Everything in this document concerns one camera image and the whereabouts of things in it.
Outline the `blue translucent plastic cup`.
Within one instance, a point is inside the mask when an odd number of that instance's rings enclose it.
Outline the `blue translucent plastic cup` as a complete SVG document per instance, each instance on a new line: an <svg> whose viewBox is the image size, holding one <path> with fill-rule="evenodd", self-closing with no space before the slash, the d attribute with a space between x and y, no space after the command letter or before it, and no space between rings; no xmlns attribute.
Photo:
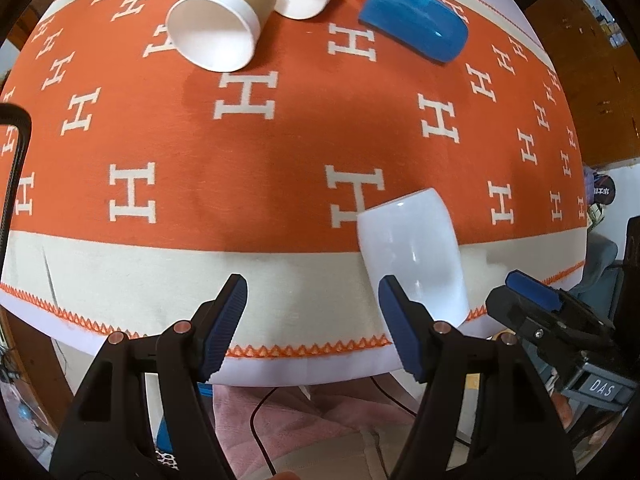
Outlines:
<svg viewBox="0 0 640 480"><path fill-rule="evenodd" d="M469 39L465 21L439 0L367 0L359 21L440 64L454 60Z"/></svg>

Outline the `brown wooden cabinet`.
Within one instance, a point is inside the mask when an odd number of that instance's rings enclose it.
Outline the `brown wooden cabinet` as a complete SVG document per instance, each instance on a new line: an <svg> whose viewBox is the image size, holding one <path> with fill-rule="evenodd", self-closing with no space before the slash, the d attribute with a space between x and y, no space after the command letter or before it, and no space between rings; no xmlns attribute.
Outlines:
<svg viewBox="0 0 640 480"><path fill-rule="evenodd" d="M560 78L591 167L639 160L639 58L614 48L584 0L538 0L526 18Z"/></svg>

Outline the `brown sleeve paper cup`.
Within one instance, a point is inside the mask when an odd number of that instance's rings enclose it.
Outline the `brown sleeve paper cup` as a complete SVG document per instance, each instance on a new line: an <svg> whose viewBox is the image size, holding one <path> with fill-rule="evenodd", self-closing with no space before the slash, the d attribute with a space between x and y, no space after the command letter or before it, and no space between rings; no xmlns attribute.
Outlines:
<svg viewBox="0 0 640 480"><path fill-rule="evenodd" d="M252 60L278 0L179 0L165 25L176 50L210 72L235 72Z"/></svg>

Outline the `white plastic cup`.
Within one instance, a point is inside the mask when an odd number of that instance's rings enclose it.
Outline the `white plastic cup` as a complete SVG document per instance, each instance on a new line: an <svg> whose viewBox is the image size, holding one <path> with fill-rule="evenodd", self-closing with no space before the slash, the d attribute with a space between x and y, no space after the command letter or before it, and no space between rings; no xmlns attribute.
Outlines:
<svg viewBox="0 0 640 480"><path fill-rule="evenodd" d="M456 232L434 188L360 212L357 236L375 294L382 278L393 275L434 320L454 327L466 320L470 306Z"/></svg>

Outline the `orange H-pattern table cloth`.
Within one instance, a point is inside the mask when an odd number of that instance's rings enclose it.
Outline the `orange H-pattern table cloth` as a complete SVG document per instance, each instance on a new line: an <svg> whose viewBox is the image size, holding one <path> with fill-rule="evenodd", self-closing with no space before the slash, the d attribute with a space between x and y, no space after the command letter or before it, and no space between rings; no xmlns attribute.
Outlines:
<svg viewBox="0 0 640 480"><path fill-rule="evenodd" d="M469 29L435 64L333 0L273 15L254 60L185 60L177 0L54 0L2 91L32 116L2 300L93 351L154 334L239 273L230 354L387 349L358 252L361 211L442 196L471 314L511 270L572 286L586 256L582 161L558 76L513 0L440 0Z"/></svg>

